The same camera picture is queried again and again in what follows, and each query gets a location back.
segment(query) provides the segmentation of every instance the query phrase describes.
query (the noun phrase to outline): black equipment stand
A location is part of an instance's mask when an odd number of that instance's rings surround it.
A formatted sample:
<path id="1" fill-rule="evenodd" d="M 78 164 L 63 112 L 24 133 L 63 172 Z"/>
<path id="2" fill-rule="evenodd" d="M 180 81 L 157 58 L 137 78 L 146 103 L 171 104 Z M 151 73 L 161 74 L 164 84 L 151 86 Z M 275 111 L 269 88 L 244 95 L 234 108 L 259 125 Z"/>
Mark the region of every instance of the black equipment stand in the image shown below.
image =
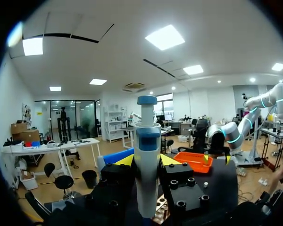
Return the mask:
<path id="1" fill-rule="evenodd" d="M 68 141 L 71 141 L 71 129 L 70 129 L 70 119 L 67 117 L 65 112 L 65 107 L 62 107 L 61 117 L 58 118 L 58 134 L 60 137 L 61 144 L 66 144 Z M 69 150 L 65 151 L 66 156 L 75 155 L 77 160 L 80 160 L 79 152 L 70 153 Z"/>

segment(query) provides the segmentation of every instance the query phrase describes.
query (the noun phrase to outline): ceiling spotlight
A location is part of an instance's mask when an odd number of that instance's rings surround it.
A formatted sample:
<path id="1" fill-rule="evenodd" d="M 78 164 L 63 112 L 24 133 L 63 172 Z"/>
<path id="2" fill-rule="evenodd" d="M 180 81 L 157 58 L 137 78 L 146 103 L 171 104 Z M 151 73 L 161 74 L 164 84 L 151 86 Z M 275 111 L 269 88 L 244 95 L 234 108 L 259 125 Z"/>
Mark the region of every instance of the ceiling spotlight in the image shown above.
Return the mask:
<path id="1" fill-rule="evenodd" d="M 153 32 L 145 39 L 160 50 L 165 50 L 184 43 L 184 39 L 180 33 L 171 24 Z"/>
<path id="2" fill-rule="evenodd" d="M 51 91 L 61 91 L 61 87 L 60 86 L 50 86 L 49 89 Z"/>
<path id="3" fill-rule="evenodd" d="M 25 56 L 43 54 L 43 38 L 25 39 L 22 43 Z"/>
<path id="4" fill-rule="evenodd" d="M 101 86 L 101 85 L 103 85 L 105 82 L 107 82 L 107 80 L 104 80 L 104 79 L 92 79 L 91 82 L 89 83 L 89 85 L 98 85 L 98 86 Z"/>
<path id="5" fill-rule="evenodd" d="M 280 64 L 280 63 L 275 63 L 275 65 L 272 67 L 272 70 L 274 71 L 281 71 L 283 69 L 283 64 Z"/>
<path id="6" fill-rule="evenodd" d="M 185 67 L 183 70 L 184 70 L 188 75 L 203 73 L 203 69 L 202 69 L 201 65 L 195 65 L 195 66 L 191 66 L 191 67 Z"/>

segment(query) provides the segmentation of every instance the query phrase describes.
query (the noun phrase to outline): window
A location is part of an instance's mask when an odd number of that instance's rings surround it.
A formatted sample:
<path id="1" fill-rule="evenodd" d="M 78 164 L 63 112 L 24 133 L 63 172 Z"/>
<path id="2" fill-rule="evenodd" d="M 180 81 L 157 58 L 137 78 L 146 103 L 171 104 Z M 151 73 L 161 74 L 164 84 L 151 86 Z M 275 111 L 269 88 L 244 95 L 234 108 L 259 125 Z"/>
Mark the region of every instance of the window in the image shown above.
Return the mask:
<path id="1" fill-rule="evenodd" d="M 157 96 L 157 105 L 154 105 L 155 115 L 174 116 L 173 93 Z"/>

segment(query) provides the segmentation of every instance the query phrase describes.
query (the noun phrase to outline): white shelf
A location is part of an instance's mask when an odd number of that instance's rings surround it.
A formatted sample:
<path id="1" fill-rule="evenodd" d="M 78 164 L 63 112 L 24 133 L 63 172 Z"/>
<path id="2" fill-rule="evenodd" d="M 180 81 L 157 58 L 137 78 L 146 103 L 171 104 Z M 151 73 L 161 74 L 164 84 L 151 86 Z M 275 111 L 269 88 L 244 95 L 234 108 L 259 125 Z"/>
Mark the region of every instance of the white shelf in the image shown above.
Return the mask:
<path id="1" fill-rule="evenodd" d="M 123 112 L 105 112 L 105 114 L 107 114 L 107 113 L 123 113 Z"/>
<path id="2" fill-rule="evenodd" d="M 120 121 L 107 121 L 107 123 L 118 123 L 118 122 L 126 122 L 127 120 L 120 120 Z"/>
<path id="3" fill-rule="evenodd" d="M 110 140 L 117 140 L 117 139 L 122 139 L 123 138 L 123 136 L 121 136 L 121 137 L 115 137 L 115 138 L 111 138 Z"/>
<path id="4" fill-rule="evenodd" d="M 110 130 L 110 133 L 111 132 L 116 132 L 116 131 L 120 131 L 121 129 L 114 129 L 114 130 Z"/>

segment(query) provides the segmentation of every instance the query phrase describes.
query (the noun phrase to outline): yellow object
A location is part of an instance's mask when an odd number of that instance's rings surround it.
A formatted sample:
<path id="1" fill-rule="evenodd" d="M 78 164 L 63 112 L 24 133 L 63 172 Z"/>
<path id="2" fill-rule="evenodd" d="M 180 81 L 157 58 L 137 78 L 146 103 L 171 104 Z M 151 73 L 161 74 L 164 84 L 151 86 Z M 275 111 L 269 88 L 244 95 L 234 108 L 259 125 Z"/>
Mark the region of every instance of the yellow object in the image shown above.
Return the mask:
<path id="1" fill-rule="evenodd" d="M 124 165 L 126 165 L 126 166 L 131 166 L 133 156 L 134 156 L 134 154 L 131 154 L 131 155 L 125 157 L 124 159 L 121 159 L 120 161 L 117 161 L 117 162 L 114 163 L 114 164 L 115 164 L 115 165 L 124 164 Z"/>
<path id="2" fill-rule="evenodd" d="M 171 159 L 167 156 L 165 156 L 164 154 L 160 154 L 160 158 L 162 160 L 162 163 L 164 165 L 170 165 L 170 164 L 181 164 L 180 162 L 174 160 L 174 159 Z"/>
<path id="3" fill-rule="evenodd" d="M 230 160 L 231 160 L 231 156 L 230 156 L 230 155 L 227 155 L 227 156 L 226 156 L 226 164 L 228 164 L 228 163 L 230 162 Z"/>
<path id="4" fill-rule="evenodd" d="M 208 162 L 208 154 L 203 155 L 204 161 Z"/>

